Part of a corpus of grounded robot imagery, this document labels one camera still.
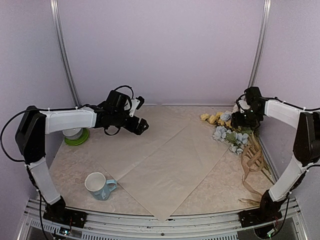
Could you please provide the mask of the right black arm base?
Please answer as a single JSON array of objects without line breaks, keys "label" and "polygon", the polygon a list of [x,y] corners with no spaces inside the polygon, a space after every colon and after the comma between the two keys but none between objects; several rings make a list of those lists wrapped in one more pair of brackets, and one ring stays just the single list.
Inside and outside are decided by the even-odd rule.
[{"label": "right black arm base", "polygon": [[242,228],[260,225],[281,219],[280,208],[284,201],[275,202],[272,200],[262,200],[260,206],[251,210],[243,210],[238,216]]}]

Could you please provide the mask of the pink beige wrapping paper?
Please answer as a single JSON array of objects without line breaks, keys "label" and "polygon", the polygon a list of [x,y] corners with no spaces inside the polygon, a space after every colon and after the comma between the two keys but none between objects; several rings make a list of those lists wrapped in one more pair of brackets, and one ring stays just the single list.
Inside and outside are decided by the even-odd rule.
[{"label": "pink beige wrapping paper", "polygon": [[213,139],[213,127],[188,109],[147,107],[149,128],[125,130],[102,142],[101,166],[159,221],[166,221],[228,150]]}]

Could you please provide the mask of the white fake rose stem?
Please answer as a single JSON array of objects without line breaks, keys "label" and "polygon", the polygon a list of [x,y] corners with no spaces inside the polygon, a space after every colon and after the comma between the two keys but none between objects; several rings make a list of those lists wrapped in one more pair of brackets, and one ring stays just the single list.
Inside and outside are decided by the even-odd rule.
[{"label": "white fake rose stem", "polygon": [[243,113],[242,106],[241,106],[241,100],[237,100],[235,102],[235,105],[233,106],[232,113],[236,113],[236,112]]}]

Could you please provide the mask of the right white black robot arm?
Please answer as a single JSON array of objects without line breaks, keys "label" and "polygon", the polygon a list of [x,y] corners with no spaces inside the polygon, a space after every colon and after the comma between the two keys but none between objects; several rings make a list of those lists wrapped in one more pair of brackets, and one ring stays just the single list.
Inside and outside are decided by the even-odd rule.
[{"label": "right white black robot arm", "polygon": [[295,130],[290,162],[276,183],[260,196],[255,216],[260,222],[266,222],[320,159],[320,112],[261,96],[238,99],[235,107],[232,127],[257,127],[264,117],[269,117]]}]

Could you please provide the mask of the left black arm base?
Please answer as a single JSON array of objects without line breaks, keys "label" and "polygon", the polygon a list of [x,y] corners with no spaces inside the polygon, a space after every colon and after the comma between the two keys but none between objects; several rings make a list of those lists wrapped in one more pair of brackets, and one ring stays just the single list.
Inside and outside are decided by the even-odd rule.
[{"label": "left black arm base", "polygon": [[57,224],[69,226],[71,228],[75,227],[83,229],[86,223],[87,213],[84,211],[66,208],[62,214],[45,211],[43,218]]}]

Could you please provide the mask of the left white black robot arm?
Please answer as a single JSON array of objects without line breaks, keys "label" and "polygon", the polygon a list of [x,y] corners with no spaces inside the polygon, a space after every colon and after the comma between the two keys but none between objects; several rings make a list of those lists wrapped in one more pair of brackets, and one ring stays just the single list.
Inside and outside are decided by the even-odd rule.
[{"label": "left white black robot arm", "polygon": [[46,162],[46,135],[51,133],[109,127],[121,128],[141,135],[149,128],[147,121],[135,116],[145,100],[111,90],[107,99],[99,105],[86,105],[80,108],[39,109],[29,106],[23,114],[15,141],[24,158],[26,170],[39,194],[44,198],[49,212],[63,223],[70,218],[63,197],[58,193],[49,173]]}]

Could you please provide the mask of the blue fake flower stem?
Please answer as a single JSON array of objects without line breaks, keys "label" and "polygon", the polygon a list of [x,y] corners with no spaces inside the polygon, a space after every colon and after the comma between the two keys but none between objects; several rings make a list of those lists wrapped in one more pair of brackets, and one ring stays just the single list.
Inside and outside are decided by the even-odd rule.
[{"label": "blue fake flower stem", "polygon": [[249,136],[252,133],[250,128],[233,128],[231,126],[230,111],[222,112],[221,119],[225,121],[225,126],[215,125],[215,131],[212,138],[215,141],[229,144],[229,150],[235,155],[243,153],[245,147],[249,144]]}]

